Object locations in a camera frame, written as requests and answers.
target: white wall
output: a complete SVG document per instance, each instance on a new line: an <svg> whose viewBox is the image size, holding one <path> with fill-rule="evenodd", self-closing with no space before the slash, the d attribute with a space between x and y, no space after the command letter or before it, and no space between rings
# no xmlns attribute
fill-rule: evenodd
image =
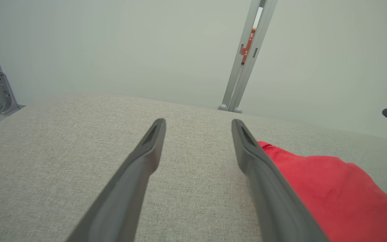
<svg viewBox="0 0 387 242"><path fill-rule="evenodd" d="M278 0L240 107L387 138L387 1Z"/></svg>
<svg viewBox="0 0 387 242"><path fill-rule="evenodd" d="M121 93L217 108L250 1L0 0L17 101Z"/></svg>

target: red fabric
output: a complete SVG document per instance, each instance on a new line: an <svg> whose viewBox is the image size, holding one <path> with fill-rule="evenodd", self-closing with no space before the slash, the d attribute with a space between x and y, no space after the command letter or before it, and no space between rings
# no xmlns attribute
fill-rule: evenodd
<svg viewBox="0 0 387 242"><path fill-rule="evenodd" d="M332 242L387 242L387 194L353 163L260 141Z"/></svg>

